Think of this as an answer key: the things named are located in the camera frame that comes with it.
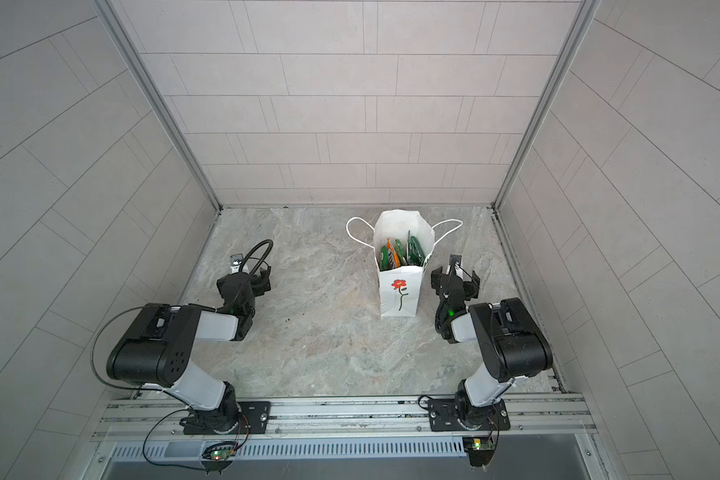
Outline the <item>green Fox's candy pack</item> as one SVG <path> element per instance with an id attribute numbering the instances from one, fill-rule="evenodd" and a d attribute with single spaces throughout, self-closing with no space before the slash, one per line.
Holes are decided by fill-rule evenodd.
<path id="1" fill-rule="evenodd" d="M 390 265 L 389 265 L 389 263 L 388 263 L 389 258 L 388 258 L 388 255 L 387 255 L 386 246 L 387 246 L 387 245 L 384 245 L 384 246 L 381 247 L 381 260 L 380 260 L 380 270 L 381 270 L 381 271 L 393 270 L 393 269 L 390 268 Z"/>

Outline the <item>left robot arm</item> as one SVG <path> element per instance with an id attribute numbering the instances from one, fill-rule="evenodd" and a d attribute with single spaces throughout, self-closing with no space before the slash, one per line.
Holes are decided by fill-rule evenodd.
<path id="1" fill-rule="evenodd" d="M 255 299 L 271 290 L 271 267 L 253 274 L 237 269 L 217 280 L 219 308 L 196 304 L 149 303 L 111 351 L 106 373 L 112 380 L 155 388 L 187 405 L 180 421 L 186 435 L 228 434 L 241 427 L 243 413 L 234 387 L 205 372 L 191 359 L 198 341 L 240 342 L 253 325 Z"/>

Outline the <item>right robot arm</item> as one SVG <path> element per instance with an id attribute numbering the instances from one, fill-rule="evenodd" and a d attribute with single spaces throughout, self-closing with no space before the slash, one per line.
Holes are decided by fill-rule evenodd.
<path id="1" fill-rule="evenodd" d="M 552 349 L 521 299 L 469 305 L 481 281 L 461 260 L 453 254 L 447 268 L 431 272 L 439 297 L 434 326 L 450 344 L 477 343 L 481 363 L 452 397 L 430 399 L 426 409 L 434 431 L 506 431 L 510 422 L 502 396 L 518 379 L 549 369 Z"/>

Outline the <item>white floral paper bag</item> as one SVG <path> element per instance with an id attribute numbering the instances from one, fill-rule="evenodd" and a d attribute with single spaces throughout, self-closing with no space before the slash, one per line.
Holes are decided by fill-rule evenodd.
<path id="1" fill-rule="evenodd" d="M 360 222 L 370 228 L 370 243 L 352 239 L 374 254 L 378 278 L 380 315 L 414 317 L 427 266 L 436 246 L 463 226 L 459 219 L 429 224 L 418 211 L 386 210 L 375 224 L 361 217 L 348 219 L 345 229 Z"/>

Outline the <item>orange Fox's candy pack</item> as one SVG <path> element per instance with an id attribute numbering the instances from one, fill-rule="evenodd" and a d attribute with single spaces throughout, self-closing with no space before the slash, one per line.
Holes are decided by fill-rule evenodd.
<path id="1" fill-rule="evenodd" d="M 390 268 L 396 269 L 396 268 L 401 267 L 402 262 L 400 260 L 400 257 L 399 257 L 399 254 L 398 254 L 398 251 L 396 248 L 396 243 L 393 242 L 391 239 L 388 239 L 386 249 L 387 249 L 387 255 L 389 258 L 388 263 L 390 265 Z"/>

